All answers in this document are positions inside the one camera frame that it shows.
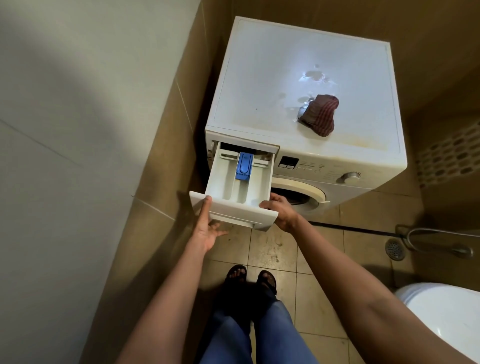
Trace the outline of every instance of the blue detergent compartment flap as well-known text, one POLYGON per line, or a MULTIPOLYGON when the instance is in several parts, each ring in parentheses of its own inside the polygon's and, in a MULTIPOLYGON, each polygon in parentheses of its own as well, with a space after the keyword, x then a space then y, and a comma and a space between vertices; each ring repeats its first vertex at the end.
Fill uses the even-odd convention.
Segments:
POLYGON ((235 179, 248 181, 252 172, 253 154, 240 152, 235 179))

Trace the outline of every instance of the red and brown cloth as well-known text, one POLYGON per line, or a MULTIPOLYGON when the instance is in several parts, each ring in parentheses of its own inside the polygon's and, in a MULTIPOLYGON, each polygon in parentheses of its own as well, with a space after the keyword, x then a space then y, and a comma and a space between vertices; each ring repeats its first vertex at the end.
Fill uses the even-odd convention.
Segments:
POLYGON ((328 136, 333 131, 333 113, 338 107, 338 98, 332 95, 317 95, 310 102, 299 121, 312 128, 320 136, 328 136))

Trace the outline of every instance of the floor drain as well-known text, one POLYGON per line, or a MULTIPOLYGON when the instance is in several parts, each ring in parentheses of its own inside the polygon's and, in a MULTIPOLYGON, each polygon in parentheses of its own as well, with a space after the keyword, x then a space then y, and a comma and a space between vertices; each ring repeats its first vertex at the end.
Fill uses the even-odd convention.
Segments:
POLYGON ((405 258, 405 249, 401 242, 396 239, 390 239, 385 243, 385 252, 392 260, 403 260, 405 258))

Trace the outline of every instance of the white toilet seat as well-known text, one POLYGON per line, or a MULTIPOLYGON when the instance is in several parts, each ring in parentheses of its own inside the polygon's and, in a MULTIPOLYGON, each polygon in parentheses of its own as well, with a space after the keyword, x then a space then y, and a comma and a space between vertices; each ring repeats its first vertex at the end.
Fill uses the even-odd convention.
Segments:
POLYGON ((480 292, 441 283, 416 283, 395 295, 430 330, 480 363, 480 292))

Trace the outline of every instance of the open detergent drawer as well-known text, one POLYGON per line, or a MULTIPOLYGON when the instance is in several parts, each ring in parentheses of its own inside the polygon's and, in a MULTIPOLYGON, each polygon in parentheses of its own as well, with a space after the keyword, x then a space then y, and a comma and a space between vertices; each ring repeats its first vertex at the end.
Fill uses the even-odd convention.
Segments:
POLYGON ((202 200, 210 195, 210 218, 267 230, 278 213, 260 208, 258 204, 270 197, 275 154, 254 155, 248 180, 236 178, 239 158, 239 152, 223 149, 218 142, 205 194, 190 191, 193 210, 198 215, 202 200))

